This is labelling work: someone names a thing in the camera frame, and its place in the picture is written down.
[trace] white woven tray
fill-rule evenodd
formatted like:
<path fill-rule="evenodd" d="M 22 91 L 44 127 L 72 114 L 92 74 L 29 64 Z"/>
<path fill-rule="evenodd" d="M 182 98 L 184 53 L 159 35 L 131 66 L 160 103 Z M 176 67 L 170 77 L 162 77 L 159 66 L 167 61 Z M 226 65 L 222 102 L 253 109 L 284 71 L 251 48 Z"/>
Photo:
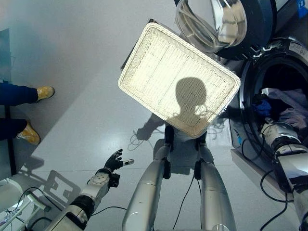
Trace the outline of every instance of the white woven tray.
<path fill-rule="evenodd" d="M 149 23 L 118 85 L 151 112 L 197 138 L 230 103 L 240 80 L 177 35 Z"/>

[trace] person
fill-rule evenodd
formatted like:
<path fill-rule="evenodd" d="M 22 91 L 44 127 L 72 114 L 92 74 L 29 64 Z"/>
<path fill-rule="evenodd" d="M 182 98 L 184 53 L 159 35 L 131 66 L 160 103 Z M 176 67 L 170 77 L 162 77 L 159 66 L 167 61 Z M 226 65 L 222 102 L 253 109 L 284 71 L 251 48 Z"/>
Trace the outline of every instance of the person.
<path fill-rule="evenodd" d="M 0 83 L 0 104 L 17 106 L 24 103 L 35 103 L 54 94 L 54 88 L 43 86 L 29 88 L 8 83 Z M 0 118 L 0 140 L 22 138 L 33 145 L 38 145 L 40 137 L 25 119 Z"/>

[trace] black glove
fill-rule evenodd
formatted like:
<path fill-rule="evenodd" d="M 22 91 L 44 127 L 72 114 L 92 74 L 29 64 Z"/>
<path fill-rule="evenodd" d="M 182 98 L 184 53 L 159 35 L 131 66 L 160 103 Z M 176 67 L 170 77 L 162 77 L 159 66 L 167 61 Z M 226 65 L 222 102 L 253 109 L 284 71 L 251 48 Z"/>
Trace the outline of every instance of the black glove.
<path fill-rule="evenodd" d="M 111 155 L 111 157 L 109 157 L 109 159 L 107 160 L 104 168 L 109 170 L 111 173 L 116 170 L 119 169 L 125 165 L 131 165 L 134 163 L 134 160 L 130 159 L 130 160 L 125 160 L 125 161 L 121 161 L 122 158 L 119 157 L 122 155 L 122 149 L 116 151 L 115 153 L 113 153 Z"/>

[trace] tiled floor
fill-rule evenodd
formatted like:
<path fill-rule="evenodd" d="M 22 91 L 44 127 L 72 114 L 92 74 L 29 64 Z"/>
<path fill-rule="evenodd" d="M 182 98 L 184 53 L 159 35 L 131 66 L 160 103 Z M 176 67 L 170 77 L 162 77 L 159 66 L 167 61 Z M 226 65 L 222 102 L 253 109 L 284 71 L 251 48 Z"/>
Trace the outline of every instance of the tiled floor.
<path fill-rule="evenodd" d="M 44 189 L 63 205 L 78 194 L 111 153 L 123 148 L 124 158 L 135 159 L 135 164 L 118 171 L 120 185 L 110 190 L 99 209 L 127 206 L 153 158 L 156 142 L 163 138 L 160 131 L 164 127 L 137 145 L 134 134 L 151 113 L 118 88 L 120 66 L 149 18 L 178 31 L 173 1 L 17 0 L 1 1 L 0 6 L 0 29 L 9 27 L 11 31 L 12 83 L 46 84 L 56 90 L 51 99 L 13 109 L 15 117 L 30 119 L 42 137 L 38 147 L 15 140 L 22 171 L 19 182 L 23 187 Z M 207 143 L 229 192 L 238 230 L 258 230 L 282 205 L 268 200 L 233 164 L 227 120 L 219 120 L 208 130 Z M 157 229 L 172 228 L 193 174 L 193 142 L 179 142 L 176 150 L 181 152 L 172 156 L 172 177 L 162 185 Z M 51 189 L 53 181 L 59 183 L 56 190 Z M 63 196 L 64 189 L 73 191 L 68 198 Z M 194 182 L 177 227 L 200 228 L 199 210 Z M 56 213 L 53 208 L 45 215 L 53 218 Z M 123 216 L 122 210 L 107 210 L 93 217 L 86 230 L 119 231 Z M 266 230 L 290 231 L 297 225 L 294 211 L 289 211 Z"/>

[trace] shoe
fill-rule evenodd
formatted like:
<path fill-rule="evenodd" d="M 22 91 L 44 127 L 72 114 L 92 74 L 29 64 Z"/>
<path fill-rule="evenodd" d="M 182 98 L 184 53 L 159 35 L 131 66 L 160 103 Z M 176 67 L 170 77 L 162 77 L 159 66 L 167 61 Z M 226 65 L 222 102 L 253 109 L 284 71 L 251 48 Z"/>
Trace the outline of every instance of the shoe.
<path fill-rule="evenodd" d="M 20 139 L 25 139 L 28 141 L 30 144 L 33 145 L 38 145 L 40 142 L 39 135 L 37 134 L 36 131 L 31 127 L 31 125 L 27 122 L 26 128 L 17 134 L 16 138 Z"/>
<path fill-rule="evenodd" d="M 54 88 L 50 86 L 43 86 L 41 88 L 37 88 L 38 91 L 38 101 L 47 99 L 54 94 Z"/>

